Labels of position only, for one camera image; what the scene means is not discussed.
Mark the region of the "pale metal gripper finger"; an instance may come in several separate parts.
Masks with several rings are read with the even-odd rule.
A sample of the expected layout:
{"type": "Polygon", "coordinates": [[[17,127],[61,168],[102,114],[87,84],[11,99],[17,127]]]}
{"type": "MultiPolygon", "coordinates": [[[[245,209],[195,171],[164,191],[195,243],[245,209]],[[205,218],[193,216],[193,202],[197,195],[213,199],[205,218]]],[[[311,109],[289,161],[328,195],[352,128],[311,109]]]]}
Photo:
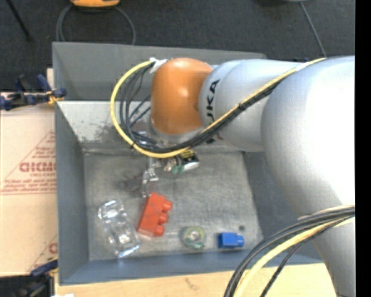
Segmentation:
{"type": "Polygon", "coordinates": [[[158,175],[156,173],[157,168],[157,161],[154,158],[149,158],[147,162],[147,181],[148,182],[156,182],[159,180],[158,175]]]}
{"type": "Polygon", "coordinates": [[[150,195],[149,186],[153,182],[153,172],[146,170],[142,174],[142,196],[144,198],[150,195]]]}

